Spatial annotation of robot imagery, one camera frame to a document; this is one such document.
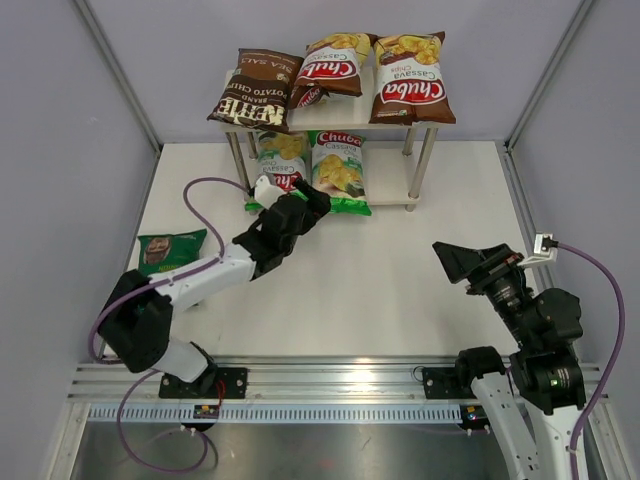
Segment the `green Chuba cassava chips bag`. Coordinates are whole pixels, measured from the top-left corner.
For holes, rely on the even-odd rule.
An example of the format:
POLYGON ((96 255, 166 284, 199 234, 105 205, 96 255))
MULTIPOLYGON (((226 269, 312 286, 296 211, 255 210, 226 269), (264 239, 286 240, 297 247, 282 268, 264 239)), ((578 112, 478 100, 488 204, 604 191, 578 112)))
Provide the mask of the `green Chuba cassava chips bag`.
POLYGON ((276 133, 260 132, 257 135, 258 156, 256 175, 270 174, 275 184, 285 193, 302 197, 294 187, 296 179, 309 180, 308 167, 311 147, 306 132, 276 133))

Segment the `brown Kettle potato chips bag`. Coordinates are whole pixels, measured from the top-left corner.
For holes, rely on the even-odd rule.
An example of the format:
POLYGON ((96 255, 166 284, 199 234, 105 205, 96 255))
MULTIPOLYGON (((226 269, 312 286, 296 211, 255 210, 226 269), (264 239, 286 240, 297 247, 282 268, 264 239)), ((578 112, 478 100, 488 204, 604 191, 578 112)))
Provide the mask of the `brown Kettle potato chips bag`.
POLYGON ((288 102, 303 61, 268 49, 240 49, 236 68, 207 119, 287 133, 288 102))

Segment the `brown Chuba bag text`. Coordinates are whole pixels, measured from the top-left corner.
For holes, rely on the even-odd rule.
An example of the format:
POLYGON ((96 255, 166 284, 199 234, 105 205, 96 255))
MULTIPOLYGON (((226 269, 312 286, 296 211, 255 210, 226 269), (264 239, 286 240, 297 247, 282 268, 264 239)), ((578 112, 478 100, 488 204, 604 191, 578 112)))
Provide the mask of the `brown Chuba bag text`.
POLYGON ((288 107, 360 97, 361 71, 377 39, 370 33, 340 32, 309 44, 288 107))

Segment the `brown Chuba cassava chips bag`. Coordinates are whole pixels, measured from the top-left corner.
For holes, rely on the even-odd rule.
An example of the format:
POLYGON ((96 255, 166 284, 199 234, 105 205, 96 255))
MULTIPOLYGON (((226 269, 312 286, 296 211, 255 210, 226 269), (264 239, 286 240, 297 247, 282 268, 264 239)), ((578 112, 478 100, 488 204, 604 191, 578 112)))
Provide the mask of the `brown Chuba cassava chips bag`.
POLYGON ((372 124, 454 124, 440 66, 446 34, 399 34, 376 40, 372 124))

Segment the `green Real hand cooked bag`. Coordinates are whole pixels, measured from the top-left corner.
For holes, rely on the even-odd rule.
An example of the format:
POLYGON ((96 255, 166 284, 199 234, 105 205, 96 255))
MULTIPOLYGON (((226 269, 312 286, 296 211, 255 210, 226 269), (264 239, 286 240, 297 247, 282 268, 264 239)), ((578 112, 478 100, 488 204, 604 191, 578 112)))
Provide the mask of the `green Real hand cooked bag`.
POLYGON ((179 234, 140 235, 137 269, 143 275, 164 273, 200 259, 205 229, 179 234))

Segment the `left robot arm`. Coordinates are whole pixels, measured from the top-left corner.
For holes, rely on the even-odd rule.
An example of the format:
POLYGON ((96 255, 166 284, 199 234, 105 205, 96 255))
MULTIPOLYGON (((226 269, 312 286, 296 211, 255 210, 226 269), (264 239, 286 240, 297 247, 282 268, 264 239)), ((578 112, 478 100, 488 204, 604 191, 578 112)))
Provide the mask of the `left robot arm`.
POLYGON ((172 337, 175 315, 279 267, 297 239, 331 210, 329 195, 303 179, 287 193, 261 175, 249 193, 262 210, 245 232, 217 255, 183 267, 151 276, 125 272, 90 335, 101 337, 130 372, 161 373, 181 398, 220 398, 225 387, 211 355, 193 341, 172 337))

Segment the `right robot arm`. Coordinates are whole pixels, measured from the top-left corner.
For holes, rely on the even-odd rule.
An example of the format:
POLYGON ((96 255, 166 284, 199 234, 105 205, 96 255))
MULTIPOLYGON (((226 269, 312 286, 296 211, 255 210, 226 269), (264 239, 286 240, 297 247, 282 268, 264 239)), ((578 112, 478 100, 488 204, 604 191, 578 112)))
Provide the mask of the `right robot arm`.
POLYGON ((436 242, 433 249, 453 284, 486 297, 517 344, 503 363, 493 347, 459 352, 454 384, 480 402, 512 479, 586 479, 584 377, 572 344, 583 334, 573 294, 548 288, 535 294, 528 268, 555 260, 558 243, 536 236, 531 256, 506 244, 471 249, 436 242))

